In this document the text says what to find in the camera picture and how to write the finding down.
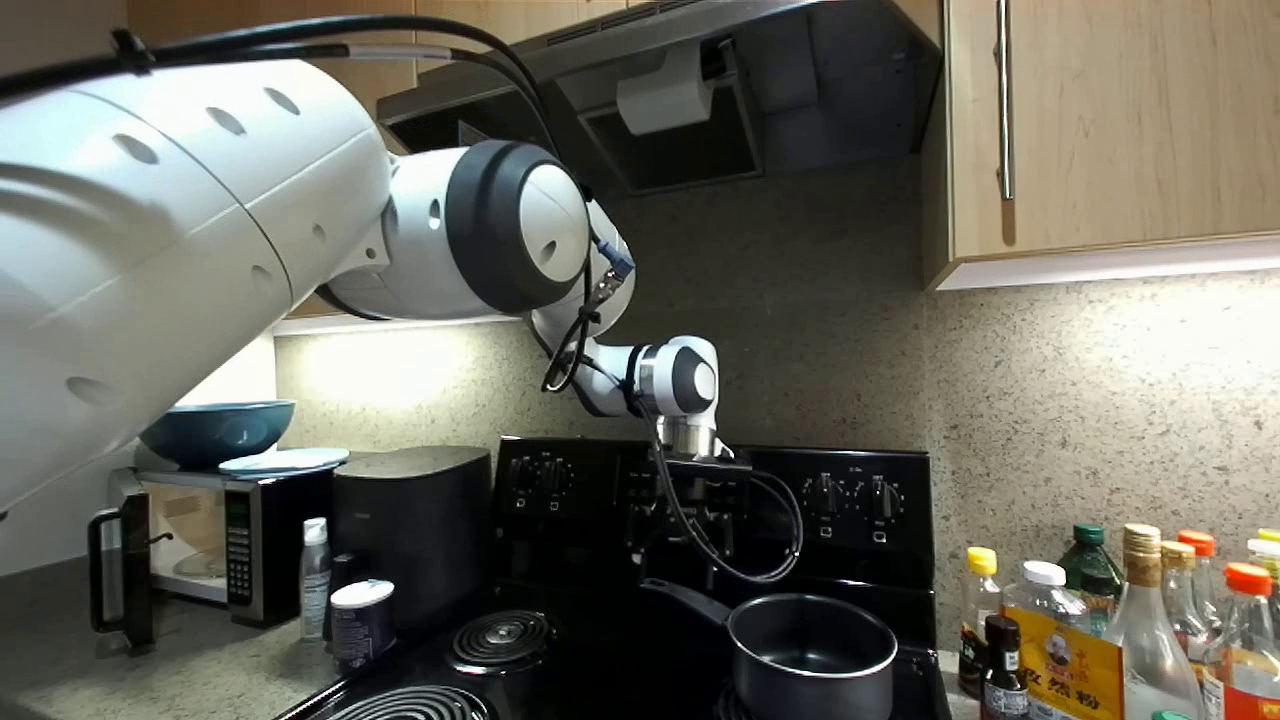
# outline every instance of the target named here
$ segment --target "range hood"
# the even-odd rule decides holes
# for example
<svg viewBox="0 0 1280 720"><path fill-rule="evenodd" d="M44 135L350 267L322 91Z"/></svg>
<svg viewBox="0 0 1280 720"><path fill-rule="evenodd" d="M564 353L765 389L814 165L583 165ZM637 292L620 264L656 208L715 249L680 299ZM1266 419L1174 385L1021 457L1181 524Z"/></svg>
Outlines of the range hood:
<svg viewBox="0 0 1280 720"><path fill-rule="evenodd" d="M921 146L939 50L890 0L656 0L516 42L559 161L599 194L887 161ZM402 146L539 139L479 63L380 101Z"/></svg>

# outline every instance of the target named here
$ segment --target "burner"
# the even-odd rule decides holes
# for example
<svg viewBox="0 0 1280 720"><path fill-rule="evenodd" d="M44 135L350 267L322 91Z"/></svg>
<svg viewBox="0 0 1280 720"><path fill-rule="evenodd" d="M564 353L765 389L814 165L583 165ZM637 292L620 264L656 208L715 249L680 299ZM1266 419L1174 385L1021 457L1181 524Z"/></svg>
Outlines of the burner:
<svg viewBox="0 0 1280 720"><path fill-rule="evenodd" d="M465 686L446 684L402 684L380 695L369 695L333 720L496 720L488 703Z"/></svg>
<svg viewBox="0 0 1280 720"><path fill-rule="evenodd" d="M470 623L465 623L451 635L451 658L460 670L474 670L474 676L498 676L510 669L533 669L546 657L553 649L553 623L544 611L490 611L479 616Z"/></svg>

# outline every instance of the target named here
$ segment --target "tile backsplash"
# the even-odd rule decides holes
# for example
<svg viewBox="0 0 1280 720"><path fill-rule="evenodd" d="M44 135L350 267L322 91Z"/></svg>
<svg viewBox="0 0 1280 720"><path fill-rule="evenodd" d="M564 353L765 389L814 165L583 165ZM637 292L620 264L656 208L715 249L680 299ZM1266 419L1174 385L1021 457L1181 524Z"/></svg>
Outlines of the tile backsplash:
<svg viewBox="0 0 1280 720"><path fill-rule="evenodd" d="M612 208L638 264L616 340L698 332L739 442L923 446L939 616L961 549L1058 556L1071 519L1280 524L1280 276L929 294L921 167L721 183ZM525 325L276 340L288 442L648 436L539 395Z"/></svg>

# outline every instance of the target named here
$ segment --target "cooking pot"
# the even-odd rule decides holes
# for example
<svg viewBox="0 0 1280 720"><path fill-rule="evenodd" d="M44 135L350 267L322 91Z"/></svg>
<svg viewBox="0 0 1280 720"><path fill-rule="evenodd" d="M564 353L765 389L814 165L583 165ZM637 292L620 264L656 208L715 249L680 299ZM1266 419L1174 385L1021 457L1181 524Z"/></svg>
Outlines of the cooking pot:
<svg viewBox="0 0 1280 720"><path fill-rule="evenodd" d="M887 720L894 635L857 604L775 592L722 608L668 580L645 586L726 627L733 693L758 720Z"/></svg>

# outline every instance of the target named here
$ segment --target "stove control panel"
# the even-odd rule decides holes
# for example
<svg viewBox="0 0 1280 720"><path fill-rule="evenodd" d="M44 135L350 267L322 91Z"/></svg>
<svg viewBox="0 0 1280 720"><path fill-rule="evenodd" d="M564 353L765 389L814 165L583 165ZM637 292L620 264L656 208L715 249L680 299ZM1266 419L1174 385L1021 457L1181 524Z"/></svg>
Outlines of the stove control panel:
<svg viewBox="0 0 1280 720"><path fill-rule="evenodd" d="M930 585L930 487L923 452L739 446L733 463L671 463L684 513L722 549L784 539L786 513L748 471L784 485L805 513L805 553L860 565L860 577ZM675 509L656 487L638 440L503 440L496 524L583 542L680 542Z"/></svg>

